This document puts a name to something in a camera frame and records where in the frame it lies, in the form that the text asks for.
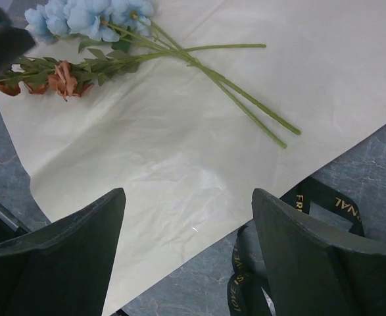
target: black ribbon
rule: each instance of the black ribbon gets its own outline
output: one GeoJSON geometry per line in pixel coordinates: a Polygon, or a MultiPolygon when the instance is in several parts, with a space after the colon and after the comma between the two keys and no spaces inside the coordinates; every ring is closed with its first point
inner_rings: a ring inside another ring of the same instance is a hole
{"type": "MultiPolygon", "coordinates": [[[[352,223],[349,232],[364,237],[364,229],[355,202],[322,184],[307,178],[280,198],[298,211],[309,214],[311,202],[331,211],[352,223]]],[[[270,285],[265,276],[256,273],[244,243],[243,232],[237,233],[232,251],[234,274],[228,282],[228,305],[231,316],[272,316],[264,292],[271,298],[270,285]]]]}

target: sheet of paper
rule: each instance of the sheet of paper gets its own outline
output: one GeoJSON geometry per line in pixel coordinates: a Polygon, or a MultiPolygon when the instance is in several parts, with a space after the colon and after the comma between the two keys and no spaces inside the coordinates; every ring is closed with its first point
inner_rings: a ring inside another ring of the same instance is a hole
{"type": "MultiPolygon", "coordinates": [[[[68,103],[0,93],[52,221],[126,191],[104,315],[249,221],[254,188],[280,196],[386,124],[386,0],[160,0],[156,10],[155,22],[185,47],[266,43],[195,56],[302,136],[247,103],[289,144],[280,149],[200,70],[171,58],[68,103]]],[[[77,62],[89,53],[62,41],[31,55],[77,62]]]]}

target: dark gray tabletop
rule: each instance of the dark gray tabletop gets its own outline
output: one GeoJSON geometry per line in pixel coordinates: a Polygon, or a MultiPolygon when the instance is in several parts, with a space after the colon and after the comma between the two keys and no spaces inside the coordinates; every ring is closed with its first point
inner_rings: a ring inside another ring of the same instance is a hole
{"type": "MultiPolygon", "coordinates": [[[[0,0],[8,7],[11,0],[0,0]]],[[[24,11],[46,0],[14,0],[9,14],[24,27],[24,11]]],[[[348,195],[359,206],[366,237],[386,242],[386,126],[314,174],[323,183],[348,195]]],[[[0,115],[0,203],[32,230],[49,223],[29,191],[26,174],[0,115]]],[[[328,217],[322,211],[319,218],[328,217]]],[[[262,263],[255,227],[247,230],[251,257],[262,263]]],[[[183,267],[129,303],[132,316],[226,316],[226,286],[230,276],[235,234],[209,247],[183,267]]]]}

